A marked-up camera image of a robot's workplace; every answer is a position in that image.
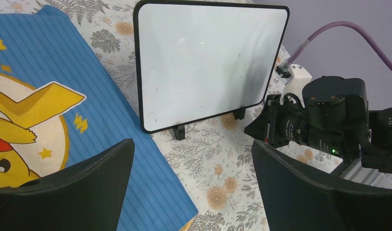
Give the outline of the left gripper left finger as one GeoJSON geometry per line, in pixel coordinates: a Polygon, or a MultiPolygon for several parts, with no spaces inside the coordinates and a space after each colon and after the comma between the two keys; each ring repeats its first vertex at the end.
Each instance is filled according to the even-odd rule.
{"type": "Polygon", "coordinates": [[[124,139],[20,187],[0,188],[0,231],[114,231],[134,159],[124,139]]]}

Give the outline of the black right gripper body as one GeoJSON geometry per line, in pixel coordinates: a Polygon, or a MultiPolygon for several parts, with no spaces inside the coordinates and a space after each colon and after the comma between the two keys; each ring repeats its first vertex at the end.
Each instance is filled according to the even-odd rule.
{"type": "Polygon", "coordinates": [[[280,148],[290,141],[299,143],[298,129],[304,126],[304,107],[295,94],[268,95],[260,115],[244,128],[255,140],[280,148]]]}

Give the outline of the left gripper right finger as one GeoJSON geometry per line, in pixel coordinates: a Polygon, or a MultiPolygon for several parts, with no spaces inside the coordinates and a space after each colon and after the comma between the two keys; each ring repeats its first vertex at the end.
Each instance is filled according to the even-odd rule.
{"type": "Polygon", "coordinates": [[[252,145],[253,165],[272,231],[392,231],[392,189],[356,183],[252,145]]]}

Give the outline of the black framed whiteboard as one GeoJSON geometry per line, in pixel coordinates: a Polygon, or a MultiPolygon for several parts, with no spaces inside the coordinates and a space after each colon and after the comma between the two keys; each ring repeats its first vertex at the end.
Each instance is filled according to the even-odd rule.
{"type": "Polygon", "coordinates": [[[284,5],[138,1],[133,26],[142,131],[260,104],[289,17],[284,5]]]}

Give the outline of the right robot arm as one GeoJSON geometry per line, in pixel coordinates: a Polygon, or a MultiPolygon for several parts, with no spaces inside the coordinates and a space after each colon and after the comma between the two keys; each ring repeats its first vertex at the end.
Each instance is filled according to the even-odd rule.
{"type": "Polygon", "coordinates": [[[267,97],[244,132],[274,148],[291,141],[392,174],[392,108],[370,111],[359,78],[323,76],[267,97]]]}

